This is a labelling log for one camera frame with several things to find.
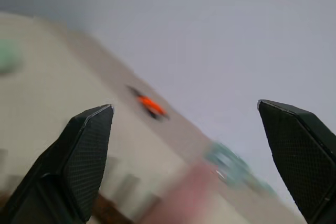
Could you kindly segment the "orange and black tool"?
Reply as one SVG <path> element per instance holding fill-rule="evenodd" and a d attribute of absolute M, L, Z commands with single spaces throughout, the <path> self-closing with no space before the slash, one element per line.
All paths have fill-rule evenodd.
<path fill-rule="evenodd" d="M 136 98 L 143 110 L 153 119 L 160 121 L 162 118 L 170 119 L 168 113 L 151 98 L 140 92 L 138 89 L 126 85 L 130 93 Z"/>

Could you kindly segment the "pink plate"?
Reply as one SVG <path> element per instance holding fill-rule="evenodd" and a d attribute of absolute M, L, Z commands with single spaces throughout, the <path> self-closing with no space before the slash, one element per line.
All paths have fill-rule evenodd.
<path fill-rule="evenodd" d="M 213 222 L 209 211 L 211 196 L 218 183 L 218 166 L 201 160 L 192 165 L 162 195 L 136 224 L 229 224 L 227 217 Z"/>

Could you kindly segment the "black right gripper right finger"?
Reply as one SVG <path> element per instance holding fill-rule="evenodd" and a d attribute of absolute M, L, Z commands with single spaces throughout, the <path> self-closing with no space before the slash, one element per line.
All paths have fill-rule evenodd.
<path fill-rule="evenodd" d="M 336 224 L 336 135 L 312 112 L 259 100 L 275 166 L 307 224 Z"/>

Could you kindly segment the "green plate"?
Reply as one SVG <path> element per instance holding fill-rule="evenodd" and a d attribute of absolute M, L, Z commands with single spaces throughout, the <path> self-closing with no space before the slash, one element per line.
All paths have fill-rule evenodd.
<path fill-rule="evenodd" d="M 15 72 L 21 65 L 22 54 L 13 40 L 0 39 L 0 75 Z"/>

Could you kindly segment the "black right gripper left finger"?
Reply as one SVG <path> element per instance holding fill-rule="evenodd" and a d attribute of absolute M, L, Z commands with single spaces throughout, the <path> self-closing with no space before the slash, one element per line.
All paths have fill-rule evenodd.
<path fill-rule="evenodd" d="M 86 224 L 107 160 L 114 108 L 72 117 L 0 210 L 0 224 Z"/>

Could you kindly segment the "blue plate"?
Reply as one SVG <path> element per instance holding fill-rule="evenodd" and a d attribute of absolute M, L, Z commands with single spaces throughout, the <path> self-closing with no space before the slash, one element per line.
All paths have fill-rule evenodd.
<path fill-rule="evenodd" d="M 277 193 L 252 172 L 248 164 L 221 142 L 212 142 L 204 158 L 216 167 L 219 179 L 231 188 L 249 188 L 259 195 L 276 197 Z"/>

